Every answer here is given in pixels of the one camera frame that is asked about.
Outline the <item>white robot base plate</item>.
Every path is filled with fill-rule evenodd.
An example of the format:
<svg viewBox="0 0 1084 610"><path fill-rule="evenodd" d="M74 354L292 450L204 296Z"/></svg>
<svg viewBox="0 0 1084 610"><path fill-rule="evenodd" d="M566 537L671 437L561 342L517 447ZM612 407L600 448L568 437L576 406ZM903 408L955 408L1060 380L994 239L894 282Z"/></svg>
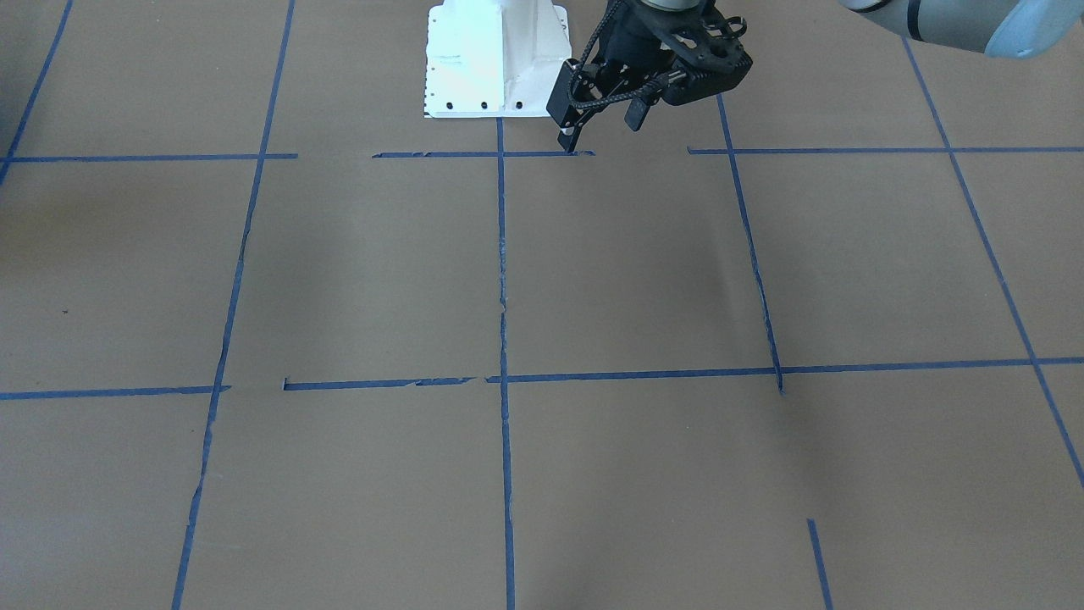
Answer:
<svg viewBox="0 0 1084 610"><path fill-rule="evenodd" d="M568 15L553 1L444 1L427 16L423 115L546 117Z"/></svg>

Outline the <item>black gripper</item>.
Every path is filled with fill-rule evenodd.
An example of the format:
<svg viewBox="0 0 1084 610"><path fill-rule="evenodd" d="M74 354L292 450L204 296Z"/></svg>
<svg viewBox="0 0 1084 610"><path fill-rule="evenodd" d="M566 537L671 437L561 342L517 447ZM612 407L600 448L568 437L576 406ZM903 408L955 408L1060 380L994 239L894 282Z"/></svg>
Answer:
<svg viewBox="0 0 1084 610"><path fill-rule="evenodd" d="M627 127L638 132L658 102L682 107L730 92L754 66L743 46L747 28L715 1L608 1L550 94L559 147L573 154L586 121L616 104L628 105Z"/></svg>

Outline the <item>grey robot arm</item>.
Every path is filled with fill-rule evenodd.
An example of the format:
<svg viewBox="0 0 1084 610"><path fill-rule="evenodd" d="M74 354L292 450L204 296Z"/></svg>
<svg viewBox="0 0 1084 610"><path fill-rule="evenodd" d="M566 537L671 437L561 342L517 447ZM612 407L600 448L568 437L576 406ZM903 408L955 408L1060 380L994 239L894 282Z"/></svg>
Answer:
<svg viewBox="0 0 1084 610"><path fill-rule="evenodd" d="M915 42L992 59L1033 59L1080 22L1080 1L846 1L846 10ZM730 92L754 61L747 20L715 1L609 1L580 57L565 59L546 109L572 153L584 125L625 103L642 128L658 102L671 107Z"/></svg>

